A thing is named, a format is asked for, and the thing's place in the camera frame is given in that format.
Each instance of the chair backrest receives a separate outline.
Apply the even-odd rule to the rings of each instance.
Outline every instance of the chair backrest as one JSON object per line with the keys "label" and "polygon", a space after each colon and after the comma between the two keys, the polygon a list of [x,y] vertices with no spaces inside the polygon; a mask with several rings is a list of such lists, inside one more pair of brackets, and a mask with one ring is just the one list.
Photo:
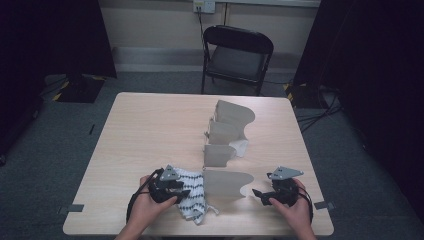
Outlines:
{"label": "chair backrest", "polygon": [[206,49],[207,44],[212,44],[261,54],[274,51],[274,44],[264,34],[223,25],[208,27],[203,33],[203,41]]}

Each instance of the wooden table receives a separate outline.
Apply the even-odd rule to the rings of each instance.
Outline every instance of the wooden table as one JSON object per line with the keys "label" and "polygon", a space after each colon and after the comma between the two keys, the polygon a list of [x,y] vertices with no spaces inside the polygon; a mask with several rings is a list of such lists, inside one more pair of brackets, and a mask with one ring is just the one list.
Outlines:
{"label": "wooden table", "polygon": [[[251,189],[271,191],[266,173],[278,166],[302,170],[313,202],[324,201],[302,135],[285,98],[217,95],[120,93],[110,111],[73,204],[63,226],[69,235],[116,235],[125,225],[125,214],[139,178],[171,164],[202,171],[204,132],[217,101],[239,104],[255,112],[245,129],[249,146],[243,158],[218,170],[246,172],[255,180],[246,185],[247,197],[223,199],[207,196],[219,215],[208,212],[203,223],[182,218],[176,206],[163,213],[144,232],[155,236],[282,236],[292,235],[272,206],[262,206]],[[331,235],[327,209],[314,209],[316,235]]]}

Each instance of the cloth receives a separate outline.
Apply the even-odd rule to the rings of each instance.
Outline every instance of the cloth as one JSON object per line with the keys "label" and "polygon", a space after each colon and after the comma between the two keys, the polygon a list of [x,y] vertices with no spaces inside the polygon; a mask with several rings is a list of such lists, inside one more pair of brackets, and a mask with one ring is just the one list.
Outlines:
{"label": "cloth", "polygon": [[219,214],[218,209],[206,203],[201,172],[189,172],[181,168],[174,168],[174,171],[180,175],[178,181],[184,182],[183,190],[190,190],[188,197],[178,205],[185,219],[193,220],[196,225],[199,225],[209,209],[212,209],[215,214]]}

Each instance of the electrical outlet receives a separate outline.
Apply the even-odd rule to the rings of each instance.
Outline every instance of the electrical outlet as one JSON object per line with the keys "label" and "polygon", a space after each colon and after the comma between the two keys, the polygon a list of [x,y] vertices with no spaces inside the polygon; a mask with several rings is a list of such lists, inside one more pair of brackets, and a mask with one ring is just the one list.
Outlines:
{"label": "electrical outlet", "polygon": [[197,13],[200,10],[202,13],[215,13],[215,2],[214,1],[193,1],[193,12]]}

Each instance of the person's arm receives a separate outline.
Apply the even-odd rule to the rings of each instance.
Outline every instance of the person's arm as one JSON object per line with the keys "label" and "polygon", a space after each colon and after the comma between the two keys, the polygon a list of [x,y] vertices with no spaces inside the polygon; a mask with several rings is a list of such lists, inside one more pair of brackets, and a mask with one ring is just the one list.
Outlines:
{"label": "person's arm", "polygon": [[[305,186],[297,179],[293,179],[296,184],[305,189]],[[302,189],[299,189],[300,193],[305,194]],[[274,198],[270,198],[269,201],[277,209],[277,211],[283,215],[287,220],[289,226],[293,229],[296,236],[300,240],[316,240],[314,231],[311,227],[310,217],[309,217],[309,204],[304,198],[299,198],[297,202],[291,206],[287,207],[284,204],[281,204]]]}
{"label": "person's arm", "polygon": [[[149,176],[140,179],[140,186]],[[163,203],[156,203],[149,193],[140,194],[134,202],[130,218],[121,230],[116,240],[138,239],[143,231],[166,209],[170,208],[177,201],[177,197],[172,197]]]}

